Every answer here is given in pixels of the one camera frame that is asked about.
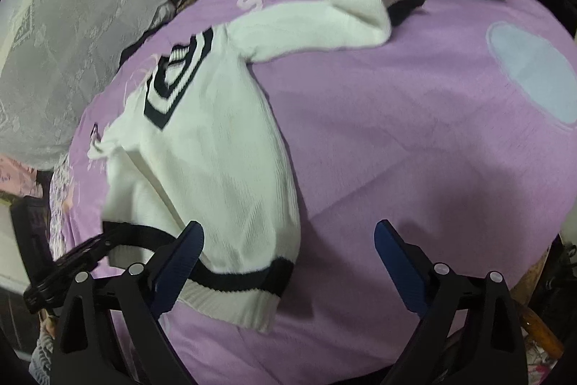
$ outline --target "metal screw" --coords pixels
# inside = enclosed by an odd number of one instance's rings
[[[500,272],[497,271],[493,271],[491,274],[489,274],[489,277],[491,278],[491,281],[496,282],[496,283],[500,283],[503,281],[503,276]]]
[[[131,274],[131,276],[138,276],[143,271],[144,265],[142,265],[142,263],[131,264],[131,267],[128,268],[128,272]]]
[[[74,280],[80,284],[88,279],[88,273],[86,271],[80,271],[75,277]]]
[[[451,272],[449,266],[444,263],[437,263],[434,269],[435,273],[440,274],[441,276],[445,276]]]

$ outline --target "sweater sleeve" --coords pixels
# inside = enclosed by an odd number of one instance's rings
[[[382,0],[319,0],[278,4],[224,25],[247,62],[295,51],[375,47],[391,35]]]

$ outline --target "white sweater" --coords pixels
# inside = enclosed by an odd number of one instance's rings
[[[102,220],[174,237],[200,222],[198,278],[186,282],[180,300],[267,331],[298,255],[300,223],[285,145],[246,63],[374,47],[390,34],[382,0],[319,0],[246,14],[175,46],[88,152],[108,159]],[[109,259],[127,267],[150,255],[122,246]]]

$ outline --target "white lace curtain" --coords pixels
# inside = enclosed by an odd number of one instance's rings
[[[54,167],[120,52],[165,1],[2,0],[0,153]]]

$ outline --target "bed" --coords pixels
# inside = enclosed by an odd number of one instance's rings
[[[94,125],[104,131],[158,57],[193,32],[291,1],[198,0],[123,64],[55,172],[55,254],[101,231],[107,181],[105,162],[87,157]],[[547,81],[523,58],[552,70],[577,65],[572,38],[535,0],[427,0],[381,47],[254,65],[294,170],[301,251],[267,335],[180,303],[162,317],[195,380],[320,385],[392,364],[417,318],[374,250],[381,219],[433,261],[474,276],[497,270],[513,286],[577,195],[574,72]],[[551,96],[564,100],[561,111]],[[116,272],[106,261],[95,271]]]

